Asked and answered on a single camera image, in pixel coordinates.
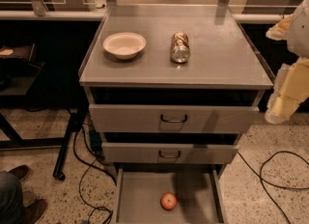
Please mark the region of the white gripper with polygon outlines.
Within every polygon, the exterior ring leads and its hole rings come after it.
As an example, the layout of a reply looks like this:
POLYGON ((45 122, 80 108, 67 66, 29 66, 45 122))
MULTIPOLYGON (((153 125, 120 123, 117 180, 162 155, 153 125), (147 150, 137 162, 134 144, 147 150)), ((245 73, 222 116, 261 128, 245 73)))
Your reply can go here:
POLYGON ((309 98, 309 0, 303 0, 293 15, 286 15, 269 28, 266 37, 287 40, 288 50, 299 56, 292 65, 281 66, 267 103, 265 119, 279 125, 288 121, 309 98))

